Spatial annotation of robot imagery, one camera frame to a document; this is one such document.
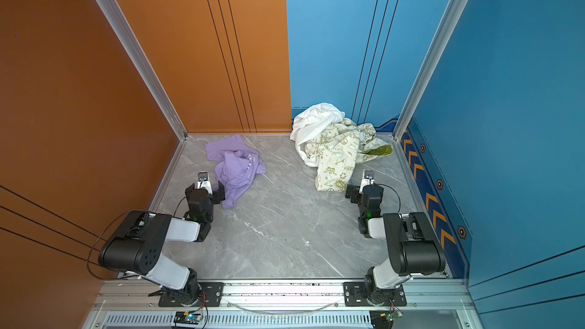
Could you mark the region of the purple cloth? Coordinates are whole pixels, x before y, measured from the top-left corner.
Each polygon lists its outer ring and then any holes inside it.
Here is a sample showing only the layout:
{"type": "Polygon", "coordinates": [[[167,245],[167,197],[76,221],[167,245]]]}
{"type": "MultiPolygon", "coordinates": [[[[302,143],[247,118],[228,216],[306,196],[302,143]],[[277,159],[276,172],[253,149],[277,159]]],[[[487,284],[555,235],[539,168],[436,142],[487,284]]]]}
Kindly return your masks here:
{"type": "Polygon", "coordinates": [[[247,146],[242,136],[234,135],[206,145],[207,158],[217,161],[215,173],[225,188],[222,208],[228,210],[253,184],[256,175],[267,172],[257,150],[247,146]]]}

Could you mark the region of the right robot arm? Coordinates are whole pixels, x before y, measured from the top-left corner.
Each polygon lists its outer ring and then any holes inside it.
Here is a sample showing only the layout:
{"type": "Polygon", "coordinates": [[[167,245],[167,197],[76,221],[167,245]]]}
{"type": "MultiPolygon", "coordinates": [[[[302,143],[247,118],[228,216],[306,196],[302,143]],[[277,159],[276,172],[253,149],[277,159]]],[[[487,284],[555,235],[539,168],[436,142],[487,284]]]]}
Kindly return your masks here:
{"type": "Polygon", "coordinates": [[[425,213],[382,213],[384,187],[348,185],[346,198],[358,205],[358,228],[368,239],[384,240],[387,258],[370,268],[363,285],[350,288],[349,306],[405,306],[402,285],[414,277],[441,273],[446,257],[425,213]]]}

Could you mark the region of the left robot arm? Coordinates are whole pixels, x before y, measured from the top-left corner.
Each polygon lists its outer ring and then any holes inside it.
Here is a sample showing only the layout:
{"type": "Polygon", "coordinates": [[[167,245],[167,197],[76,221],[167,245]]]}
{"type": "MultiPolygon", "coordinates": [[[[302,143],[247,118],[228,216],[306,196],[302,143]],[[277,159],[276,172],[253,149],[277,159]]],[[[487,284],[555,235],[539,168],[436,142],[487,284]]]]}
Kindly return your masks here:
{"type": "Polygon", "coordinates": [[[204,306],[206,296],[197,272],[163,254],[166,242],[204,242],[211,230],[214,207],[225,200],[225,187],[199,180],[185,190],[188,211],[177,218],[166,213],[130,211],[101,248],[98,264],[110,271],[136,274],[155,283],[161,307],[204,306]]]}

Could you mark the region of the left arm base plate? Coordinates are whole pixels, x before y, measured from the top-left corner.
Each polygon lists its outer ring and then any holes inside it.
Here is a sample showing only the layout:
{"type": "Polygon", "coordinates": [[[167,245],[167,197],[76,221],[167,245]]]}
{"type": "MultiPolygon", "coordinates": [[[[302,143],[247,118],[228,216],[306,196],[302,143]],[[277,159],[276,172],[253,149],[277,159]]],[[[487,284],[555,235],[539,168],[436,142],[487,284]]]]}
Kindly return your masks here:
{"type": "Polygon", "coordinates": [[[163,308],[171,307],[195,307],[199,308],[205,305],[207,308],[219,307],[224,289],[222,282],[203,282],[199,283],[197,293],[189,294],[178,291],[162,289],[159,297],[158,306],[163,308]]]}

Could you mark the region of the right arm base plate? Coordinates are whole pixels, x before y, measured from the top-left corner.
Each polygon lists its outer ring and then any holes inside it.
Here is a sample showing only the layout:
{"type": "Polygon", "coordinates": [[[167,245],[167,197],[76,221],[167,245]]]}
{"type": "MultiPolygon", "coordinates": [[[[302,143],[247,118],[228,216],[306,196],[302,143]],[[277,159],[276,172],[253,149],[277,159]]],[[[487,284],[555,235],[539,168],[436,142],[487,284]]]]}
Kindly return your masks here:
{"type": "Polygon", "coordinates": [[[402,287],[395,289],[368,289],[364,282],[343,283],[344,303],[347,307],[384,306],[405,307],[408,303],[402,287]]]}

